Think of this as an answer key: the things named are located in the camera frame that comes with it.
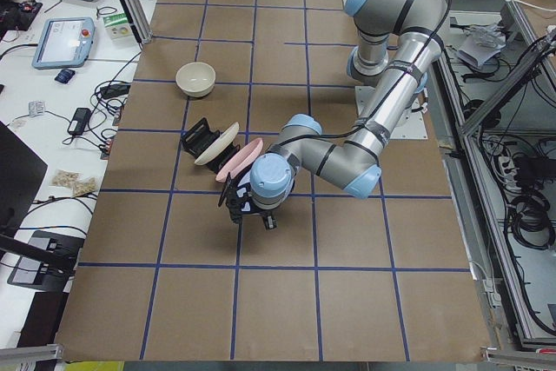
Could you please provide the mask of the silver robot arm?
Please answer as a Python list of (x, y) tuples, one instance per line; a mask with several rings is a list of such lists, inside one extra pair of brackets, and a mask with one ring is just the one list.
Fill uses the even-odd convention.
[(370, 196), (381, 176), (381, 152), (444, 50), (450, 2), (346, 0), (344, 11), (359, 35), (347, 72), (371, 95), (341, 135), (323, 134), (311, 116), (292, 116), (264, 154), (227, 176), (218, 203), (232, 222), (260, 215), (266, 229), (275, 228), (273, 211), (288, 198), (300, 169), (356, 198)]

